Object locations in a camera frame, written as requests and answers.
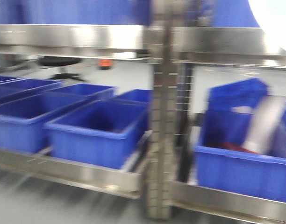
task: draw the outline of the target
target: red object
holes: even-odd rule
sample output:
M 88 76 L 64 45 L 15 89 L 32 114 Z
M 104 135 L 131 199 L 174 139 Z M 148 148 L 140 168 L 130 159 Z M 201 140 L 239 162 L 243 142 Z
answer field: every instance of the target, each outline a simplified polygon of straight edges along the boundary
M 223 148 L 223 149 L 227 149 L 227 150 L 244 152 L 244 153 L 256 154 L 255 152 L 249 151 L 249 150 L 239 146 L 238 144 L 232 143 L 232 142 L 215 142 L 215 143 L 207 144 L 206 146 L 213 147 L 213 148 Z

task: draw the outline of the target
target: white light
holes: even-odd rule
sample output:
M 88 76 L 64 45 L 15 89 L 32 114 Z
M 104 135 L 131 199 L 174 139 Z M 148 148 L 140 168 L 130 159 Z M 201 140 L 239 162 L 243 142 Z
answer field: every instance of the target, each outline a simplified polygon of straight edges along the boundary
M 260 27 L 276 45 L 286 50 L 286 0 L 249 0 L 251 10 Z

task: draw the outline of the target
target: reflective metal surface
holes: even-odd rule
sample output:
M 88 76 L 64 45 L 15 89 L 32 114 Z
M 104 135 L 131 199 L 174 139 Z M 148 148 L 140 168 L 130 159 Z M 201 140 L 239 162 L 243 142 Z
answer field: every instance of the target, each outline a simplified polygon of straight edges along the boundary
M 286 56 L 182 53 L 179 63 L 286 70 Z
M 286 203 L 182 182 L 171 183 L 171 194 L 177 207 L 252 223 L 286 223 Z
M 0 25 L 0 53 L 138 58 L 150 32 L 133 25 Z
M 260 28 L 176 27 L 177 52 L 286 56 L 286 51 Z
M 136 199 L 140 197 L 143 186 L 143 173 L 148 156 L 146 148 L 150 134 L 149 131 L 143 136 L 137 150 L 120 170 L 60 160 L 43 156 L 42 153 L 26 155 L 5 150 L 0 150 L 0 169 Z

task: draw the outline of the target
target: plastic bin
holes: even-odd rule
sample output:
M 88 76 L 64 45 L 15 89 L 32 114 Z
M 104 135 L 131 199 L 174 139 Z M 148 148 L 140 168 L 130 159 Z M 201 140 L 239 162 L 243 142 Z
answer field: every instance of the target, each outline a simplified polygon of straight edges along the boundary
M 147 109 L 110 101 L 86 104 L 45 126 L 54 157 L 119 169 L 146 128 Z
M 31 96 L 0 105 L 0 148 L 36 153 L 47 147 L 43 124 L 83 104 L 73 97 Z
M 236 108 L 244 106 L 251 111 L 267 95 L 267 85 L 258 78 L 214 87 L 210 89 L 208 110 L 235 112 Z
M 215 3 L 212 3 L 212 5 L 214 12 L 211 26 L 259 27 L 253 16 L 248 0 L 215 0 Z
M 150 0 L 25 0 L 30 24 L 149 25 Z
M 79 96 L 87 100 L 97 100 L 112 98 L 115 89 L 116 87 L 113 86 L 79 83 L 52 89 L 49 92 L 60 95 Z
M 0 87 L 0 104 L 23 98 L 24 95 L 21 90 Z
M 22 0 L 0 0 L 0 24 L 23 23 Z
M 151 90 L 135 89 L 114 97 L 114 100 L 134 104 L 149 104 L 151 102 Z
M 286 159 L 217 148 L 221 142 L 240 146 L 252 116 L 227 108 L 206 111 L 195 147 L 198 184 L 286 202 Z
M 61 86 L 62 81 L 51 79 L 19 79 L 7 83 L 1 83 L 0 87 L 20 90 L 21 96 L 28 97 L 30 95 L 36 95 L 42 91 L 54 89 Z
M 5 83 L 5 82 L 9 82 L 9 81 L 13 81 L 16 79 L 21 79 L 19 77 L 12 77 L 12 76 L 0 76 L 0 84 L 1 83 Z

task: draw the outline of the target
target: vertical upright post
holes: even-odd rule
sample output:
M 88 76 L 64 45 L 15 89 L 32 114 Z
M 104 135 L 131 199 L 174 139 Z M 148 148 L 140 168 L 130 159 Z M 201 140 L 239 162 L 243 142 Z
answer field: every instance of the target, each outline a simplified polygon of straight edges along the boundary
M 177 65 L 172 62 L 172 25 L 184 18 L 188 0 L 154 0 L 153 25 L 163 29 L 160 62 L 154 64 L 152 102 L 152 159 L 148 175 L 147 212 L 149 217 L 169 219 L 171 216 L 169 181 L 172 180 L 172 155 L 175 146 Z

